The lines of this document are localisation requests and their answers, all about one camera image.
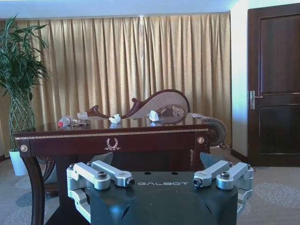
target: white paper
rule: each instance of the white paper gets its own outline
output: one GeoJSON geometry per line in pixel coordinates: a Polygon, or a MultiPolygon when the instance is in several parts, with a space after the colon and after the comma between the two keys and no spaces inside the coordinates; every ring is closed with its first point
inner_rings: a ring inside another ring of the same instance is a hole
{"type": "Polygon", "coordinates": [[[150,114],[149,114],[149,119],[152,122],[159,121],[158,113],[156,111],[154,111],[154,110],[151,110],[150,114]]]}
{"type": "Polygon", "coordinates": [[[79,112],[79,113],[77,113],[77,117],[79,120],[88,120],[88,113],[87,112],[79,112]]]}
{"type": "Polygon", "coordinates": [[[120,123],[121,117],[119,114],[115,114],[113,117],[108,118],[111,123],[120,123]]]}

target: bolt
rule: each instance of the bolt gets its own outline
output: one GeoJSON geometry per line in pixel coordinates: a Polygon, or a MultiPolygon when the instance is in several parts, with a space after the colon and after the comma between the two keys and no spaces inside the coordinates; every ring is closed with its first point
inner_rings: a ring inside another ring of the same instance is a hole
{"type": "Polygon", "coordinates": [[[105,172],[98,172],[98,177],[99,178],[105,178],[106,177],[106,173],[105,172]]]}
{"type": "Polygon", "coordinates": [[[199,187],[199,186],[202,185],[202,180],[201,180],[200,178],[195,178],[195,179],[193,180],[193,183],[194,183],[194,185],[195,185],[196,187],[199,187]]]}
{"type": "Polygon", "coordinates": [[[230,177],[230,174],[226,171],[221,172],[221,178],[223,179],[228,179],[230,177]]]}
{"type": "Polygon", "coordinates": [[[135,180],[132,179],[132,178],[129,178],[129,179],[126,181],[126,185],[127,185],[128,187],[132,187],[134,184],[135,184],[135,180]]]}

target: crumpled tissue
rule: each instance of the crumpled tissue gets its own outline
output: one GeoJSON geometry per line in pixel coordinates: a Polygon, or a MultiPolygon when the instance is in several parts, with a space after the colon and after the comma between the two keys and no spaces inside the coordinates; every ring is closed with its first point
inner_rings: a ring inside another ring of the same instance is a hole
{"type": "Polygon", "coordinates": [[[154,111],[154,110],[151,110],[150,114],[149,114],[149,119],[152,122],[159,121],[158,113],[156,111],[154,111]]]}
{"type": "Polygon", "coordinates": [[[115,114],[113,117],[108,118],[111,123],[120,123],[121,117],[119,114],[115,114]]]}

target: round brass knob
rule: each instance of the round brass knob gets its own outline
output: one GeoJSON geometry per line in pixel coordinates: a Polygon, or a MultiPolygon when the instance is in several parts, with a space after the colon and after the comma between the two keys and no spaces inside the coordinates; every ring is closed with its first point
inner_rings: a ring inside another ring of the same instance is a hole
{"type": "Polygon", "coordinates": [[[28,151],[28,146],[25,145],[25,144],[22,144],[22,145],[20,146],[20,149],[21,149],[22,152],[27,152],[27,151],[28,151]]]}
{"type": "Polygon", "coordinates": [[[204,137],[198,137],[198,138],[197,138],[197,142],[198,142],[199,144],[203,144],[204,141],[205,141],[204,137]]]}

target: plastic bottle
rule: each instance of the plastic bottle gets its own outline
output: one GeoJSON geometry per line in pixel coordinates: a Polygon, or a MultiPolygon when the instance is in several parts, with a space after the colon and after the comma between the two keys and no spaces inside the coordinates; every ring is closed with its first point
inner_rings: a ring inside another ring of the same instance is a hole
{"type": "Polygon", "coordinates": [[[71,122],[72,122],[72,120],[73,120],[72,117],[70,117],[70,116],[64,116],[64,117],[62,117],[62,118],[58,121],[57,126],[58,126],[59,128],[65,127],[65,126],[67,126],[67,125],[70,125],[71,122]]]}

